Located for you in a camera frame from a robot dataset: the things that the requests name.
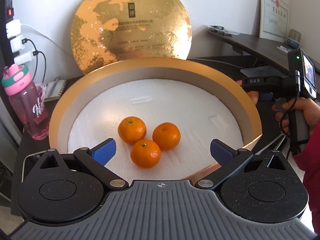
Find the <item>orange mandarin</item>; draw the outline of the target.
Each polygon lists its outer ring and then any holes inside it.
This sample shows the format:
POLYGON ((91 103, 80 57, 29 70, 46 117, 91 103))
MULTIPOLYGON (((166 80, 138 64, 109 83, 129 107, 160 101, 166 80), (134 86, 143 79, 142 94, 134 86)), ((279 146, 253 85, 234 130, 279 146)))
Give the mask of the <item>orange mandarin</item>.
POLYGON ((135 116, 128 116, 123 119, 118 126, 118 135, 122 141, 133 145, 146 136, 146 124, 135 116))
POLYGON ((142 139, 131 148, 130 158, 140 168, 152 168, 161 159, 161 149, 152 140, 142 139))
POLYGON ((168 151, 179 144, 181 133, 175 124, 165 122, 154 129, 152 139, 162 151, 168 151))

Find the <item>red yellow apple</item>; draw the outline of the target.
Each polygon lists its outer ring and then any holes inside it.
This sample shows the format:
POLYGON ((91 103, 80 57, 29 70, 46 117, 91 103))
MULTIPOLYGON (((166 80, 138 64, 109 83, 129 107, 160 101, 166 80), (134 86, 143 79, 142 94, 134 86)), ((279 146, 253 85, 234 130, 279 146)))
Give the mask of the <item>red yellow apple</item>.
POLYGON ((259 93, 256 91, 249 91, 247 95, 252 99, 253 103, 256 105, 259 99, 259 93))

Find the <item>small green device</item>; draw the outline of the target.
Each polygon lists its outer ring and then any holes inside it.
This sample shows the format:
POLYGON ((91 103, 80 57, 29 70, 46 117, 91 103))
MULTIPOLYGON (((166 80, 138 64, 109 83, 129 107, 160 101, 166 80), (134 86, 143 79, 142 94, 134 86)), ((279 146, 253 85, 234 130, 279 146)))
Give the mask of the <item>small green device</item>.
POLYGON ((293 49, 298 49, 300 46, 301 33, 295 29, 290 29, 287 37, 287 45, 293 49))

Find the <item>smartphone with white case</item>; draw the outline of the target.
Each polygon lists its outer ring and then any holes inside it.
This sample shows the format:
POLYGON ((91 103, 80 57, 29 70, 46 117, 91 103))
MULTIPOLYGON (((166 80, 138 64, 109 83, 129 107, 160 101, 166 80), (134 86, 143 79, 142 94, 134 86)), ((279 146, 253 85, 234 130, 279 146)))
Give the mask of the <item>smartphone with white case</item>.
POLYGON ((26 178, 28 173, 33 169, 33 167, 39 161, 43 154, 44 152, 39 152, 26 156, 22 166, 22 181, 26 178))

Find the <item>framed white certificate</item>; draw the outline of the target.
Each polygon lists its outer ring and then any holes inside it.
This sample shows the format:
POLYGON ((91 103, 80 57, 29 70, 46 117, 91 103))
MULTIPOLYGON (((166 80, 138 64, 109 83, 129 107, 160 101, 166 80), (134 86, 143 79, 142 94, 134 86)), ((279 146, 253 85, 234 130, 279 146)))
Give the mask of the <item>framed white certificate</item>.
POLYGON ((259 37, 285 43, 289 33, 289 5, 283 0, 260 0, 259 37))

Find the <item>round gold box base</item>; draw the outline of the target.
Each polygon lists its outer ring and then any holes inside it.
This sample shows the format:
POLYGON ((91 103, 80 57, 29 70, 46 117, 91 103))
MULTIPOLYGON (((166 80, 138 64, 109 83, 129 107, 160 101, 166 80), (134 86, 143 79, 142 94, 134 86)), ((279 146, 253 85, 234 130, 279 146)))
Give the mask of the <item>round gold box base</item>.
POLYGON ((49 126, 49 144, 60 153, 113 138, 116 153, 106 166, 128 182, 196 182, 219 168, 210 154, 213 139, 251 150, 261 135, 258 110, 235 81, 203 64, 169 58, 125 60, 85 75, 64 92, 49 126), (138 168, 117 132, 128 116, 145 122, 147 139, 159 124, 175 124, 180 143, 155 167, 138 168))

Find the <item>spiral notebook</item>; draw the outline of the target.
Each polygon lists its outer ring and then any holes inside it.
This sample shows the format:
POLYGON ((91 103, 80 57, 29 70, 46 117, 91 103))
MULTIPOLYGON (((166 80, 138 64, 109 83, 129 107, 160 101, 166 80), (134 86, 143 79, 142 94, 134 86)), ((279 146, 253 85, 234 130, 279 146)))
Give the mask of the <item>spiral notebook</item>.
POLYGON ((59 98, 62 96, 65 90, 66 85, 67 85, 67 80, 56 79, 48 83, 44 101, 49 102, 49 101, 59 100, 59 98))

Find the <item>pink water bottle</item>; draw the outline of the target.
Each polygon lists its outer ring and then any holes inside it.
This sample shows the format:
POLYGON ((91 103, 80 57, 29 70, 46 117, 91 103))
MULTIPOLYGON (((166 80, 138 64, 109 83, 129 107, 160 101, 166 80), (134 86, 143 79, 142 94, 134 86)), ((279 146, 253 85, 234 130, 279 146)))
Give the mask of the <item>pink water bottle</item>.
POLYGON ((34 140, 46 138, 49 115, 28 66, 15 63, 5 67, 1 83, 24 129, 34 140))

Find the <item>bottom white charger plug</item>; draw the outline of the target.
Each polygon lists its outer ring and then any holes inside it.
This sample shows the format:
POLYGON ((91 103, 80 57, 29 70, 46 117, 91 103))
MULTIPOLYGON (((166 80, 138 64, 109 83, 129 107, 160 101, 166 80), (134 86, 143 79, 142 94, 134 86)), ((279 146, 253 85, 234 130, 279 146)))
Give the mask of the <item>bottom white charger plug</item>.
POLYGON ((28 51, 26 53, 20 54, 17 57, 14 58, 14 62, 18 65, 23 65, 27 62, 30 62, 34 59, 34 53, 33 51, 28 51))

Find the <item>white charger plug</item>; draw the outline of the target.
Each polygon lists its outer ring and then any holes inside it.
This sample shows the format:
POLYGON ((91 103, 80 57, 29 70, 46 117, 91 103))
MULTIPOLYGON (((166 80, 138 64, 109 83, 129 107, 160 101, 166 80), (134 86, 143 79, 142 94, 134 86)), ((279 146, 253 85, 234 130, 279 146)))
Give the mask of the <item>white charger plug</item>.
POLYGON ((18 52, 25 48, 23 40, 24 40, 23 35, 16 36, 15 38, 10 40, 12 53, 18 52))
POLYGON ((14 62, 18 65, 23 65, 27 62, 30 62, 34 59, 34 53, 33 51, 28 51, 26 53, 20 54, 17 57, 14 58, 14 62))
POLYGON ((20 20, 12 20, 6 25, 7 39, 14 38, 21 34, 21 22, 20 20))

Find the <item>black power strip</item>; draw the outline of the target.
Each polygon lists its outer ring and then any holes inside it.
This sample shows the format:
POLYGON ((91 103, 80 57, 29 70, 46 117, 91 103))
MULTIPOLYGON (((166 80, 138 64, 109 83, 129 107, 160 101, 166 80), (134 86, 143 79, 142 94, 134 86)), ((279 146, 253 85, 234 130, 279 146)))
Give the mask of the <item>black power strip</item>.
POLYGON ((19 52, 11 51, 10 40, 7 38, 6 24, 14 19, 12 0, 1 0, 0 6, 1 67, 5 67, 14 63, 14 58, 19 55, 19 52))

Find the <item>middle white charger plug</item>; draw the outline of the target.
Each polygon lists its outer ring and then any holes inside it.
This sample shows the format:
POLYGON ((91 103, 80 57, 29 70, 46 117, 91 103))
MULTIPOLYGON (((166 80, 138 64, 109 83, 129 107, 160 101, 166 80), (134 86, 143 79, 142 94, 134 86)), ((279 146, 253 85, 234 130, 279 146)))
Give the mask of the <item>middle white charger plug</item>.
POLYGON ((18 52, 25 48, 23 40, 24 40, 23 35, 16 36, 15 38, 10 40, 12 53, 18 52))

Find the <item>round gold box lid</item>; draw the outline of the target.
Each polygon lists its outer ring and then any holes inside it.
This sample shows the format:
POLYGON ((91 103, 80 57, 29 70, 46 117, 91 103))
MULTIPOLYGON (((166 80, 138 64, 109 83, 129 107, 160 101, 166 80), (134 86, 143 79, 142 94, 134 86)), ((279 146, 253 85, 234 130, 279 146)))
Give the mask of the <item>round gold box lid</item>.
POLYGON ((180 0, 83 0, 71 26, 71 50, 84 74, 127 59, 185 60, 191 22, 180 0))

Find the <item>top white charger plug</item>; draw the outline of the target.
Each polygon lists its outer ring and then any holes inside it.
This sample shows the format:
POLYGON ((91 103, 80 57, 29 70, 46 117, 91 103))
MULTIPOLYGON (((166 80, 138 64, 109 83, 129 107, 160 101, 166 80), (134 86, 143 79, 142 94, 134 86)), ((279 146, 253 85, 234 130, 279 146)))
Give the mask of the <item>top white charger plug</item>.
POLYGON ((12 20, 6 25, 7 39, 14 38, 21 34, 21 22, 20 20, 12 20))

